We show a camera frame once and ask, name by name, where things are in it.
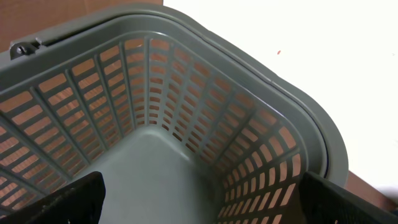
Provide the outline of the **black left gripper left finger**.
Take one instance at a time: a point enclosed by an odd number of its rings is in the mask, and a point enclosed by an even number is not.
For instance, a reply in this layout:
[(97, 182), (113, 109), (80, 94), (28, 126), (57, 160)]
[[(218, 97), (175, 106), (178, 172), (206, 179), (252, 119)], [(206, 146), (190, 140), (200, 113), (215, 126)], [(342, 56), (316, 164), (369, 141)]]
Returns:
[(1, 224), (98, 224), (106, 188), (94, 171), (1, 219)]

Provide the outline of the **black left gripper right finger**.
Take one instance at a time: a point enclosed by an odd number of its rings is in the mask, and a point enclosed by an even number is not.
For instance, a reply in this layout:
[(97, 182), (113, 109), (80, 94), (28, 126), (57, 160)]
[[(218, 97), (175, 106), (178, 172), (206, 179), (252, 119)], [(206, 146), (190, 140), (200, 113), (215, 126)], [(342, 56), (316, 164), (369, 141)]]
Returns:
[(377, 208), (313, 172), (304, 173), (298, 189), (307, 223), (397, 224), (397, 215)]

